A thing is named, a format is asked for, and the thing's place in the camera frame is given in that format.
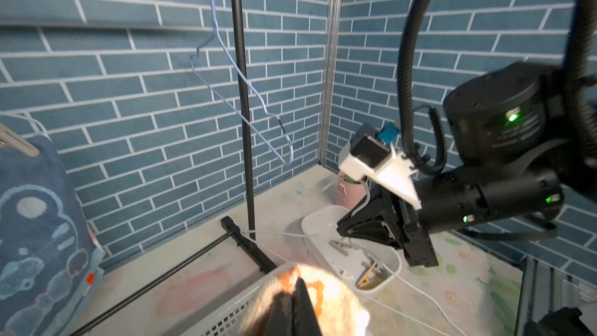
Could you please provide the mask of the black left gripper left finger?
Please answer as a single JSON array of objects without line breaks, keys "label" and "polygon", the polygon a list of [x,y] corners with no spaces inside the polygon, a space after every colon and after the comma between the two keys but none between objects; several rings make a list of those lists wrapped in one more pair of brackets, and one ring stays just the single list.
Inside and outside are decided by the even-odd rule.
[{"label": "black left gripper left finger", "polygon": [[293,335],[293,301],[292,294],[287,292],[280,292],[273,298],[263,335]]}]

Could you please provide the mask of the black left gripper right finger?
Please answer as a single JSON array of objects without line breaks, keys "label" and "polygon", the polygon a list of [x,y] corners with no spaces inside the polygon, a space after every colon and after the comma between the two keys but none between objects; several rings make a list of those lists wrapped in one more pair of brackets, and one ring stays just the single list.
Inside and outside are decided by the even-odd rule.
[{"label": "black left gripper right finger", "polygon": [[293,335],[322,336],[315,310],[312,306],[306,283],[298,278],[293,296]]}]

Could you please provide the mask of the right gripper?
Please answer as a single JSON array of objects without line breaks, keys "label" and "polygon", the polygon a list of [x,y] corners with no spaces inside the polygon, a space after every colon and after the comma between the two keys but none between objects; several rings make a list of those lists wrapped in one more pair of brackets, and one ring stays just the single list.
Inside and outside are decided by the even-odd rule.
[{"label": "right gripper", "polygon": [[376,185],[362,201],[337,222],[340,236],[372,241],[402,250],[411,267],[438,266],[430,233],[413,207]]}]

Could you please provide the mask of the orange bunny towel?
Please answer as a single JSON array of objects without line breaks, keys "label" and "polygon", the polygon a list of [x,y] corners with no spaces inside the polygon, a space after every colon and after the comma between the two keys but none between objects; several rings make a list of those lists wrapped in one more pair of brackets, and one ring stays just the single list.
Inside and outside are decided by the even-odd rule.
[{"label": "orange bunny towel", "polygon": [[238,335],[365,335],[370,315],[355,293],[331,273],[291,264],[256,292]]}]

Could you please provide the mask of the beige clothespin orange towel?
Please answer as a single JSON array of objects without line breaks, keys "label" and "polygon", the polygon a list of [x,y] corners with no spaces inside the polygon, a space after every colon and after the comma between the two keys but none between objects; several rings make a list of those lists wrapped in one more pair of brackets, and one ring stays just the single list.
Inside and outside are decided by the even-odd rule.
[{"label": "beige clothespin orange towel", "polygon": [[342,242],[330,240],[328,244],[336,250],[337,253],[343,255],[344,257],[348,257],[350,255],[350,245],[344,244]]}]

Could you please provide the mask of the light blue wire hanger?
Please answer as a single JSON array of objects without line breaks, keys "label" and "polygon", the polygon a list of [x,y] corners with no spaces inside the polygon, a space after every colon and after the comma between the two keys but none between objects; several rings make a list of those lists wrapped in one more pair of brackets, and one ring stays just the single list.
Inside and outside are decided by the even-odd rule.
[{"label": "light blue wire hanger", "polygon": [[[292,144],[292,140],[289,137],[289,134],[286,132],[285,127],[282,123],[280,116],[274,112],[270,112],[267,108],[267,104],[264,101],[264,98],[259,93],[259,91],[253,86],[249,79],[247,79],[246,72],[247,72],[247,64],[245,60],[246,56],[246,45],[245,45],[245,37],[244,37],[244,26],[243,26],[243,7],[242,7],[242,0],[231,0],[232,4],[232,14],[233,14],[233,34],[235,37],[235,54],[231,55],[229,52],[229,47],[224,44],[224,40],[222,38],[222,34],[220,34],[219,28],[219,21],[217,16],[217,6],[215,4],[215,0],[209,0],[210,9],[211,9],[211,36],[199,46],[196,47],[196,51],[191,56],[191,71],[199,78],[199,80],[206,86],[208,89],[215,95],[217,98],[220,99],[224,104],[226,104],[236,115],[238,115],[245,126],[249,127],[250,130],[260,138],[264,144],[269,148],[273,154],[281,161],[284,165],[289,165],[295,160],[295,150]],[[204,48],[206,45],[211,43],[213,40],[218,42],[220,48],[225,54],[228,62],[230,63],[231,67],[237,74],[237,80],[239,83],[239,88],[241,89],[241,94],[245,96],[245,99],[241,100],[241,107],[242,110],[237,110],[228,99],[222,96],[219,92],[215,90],[213,86],[211,86],[206,79],[204,79],[196,69],[195,62],[199,58],[200,50]],[[247,97],[253,94],[259,101],[261,105],[261,109],[264,112],[265,116],[270,120],[277,121],[279,128],[281,130],[282,136],[286,141],[287,147],[289,148],[289,155],[283,156],[282,153],[278,152],[276,148],[267,140],[267,138],[257,129],[255,126],[250,122],[250,118],[248,118],[250,104],[248,103]]]}]

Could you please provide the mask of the blue bear towel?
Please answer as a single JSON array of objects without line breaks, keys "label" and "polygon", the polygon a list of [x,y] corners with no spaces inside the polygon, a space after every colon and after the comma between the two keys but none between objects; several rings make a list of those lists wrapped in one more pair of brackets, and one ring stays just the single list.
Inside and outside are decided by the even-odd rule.
[{"label": "blue bear towel", "polygon": [[1,333],[66,335],[104,275],[92,237],[53,143],[40,154],[1,150]]}]

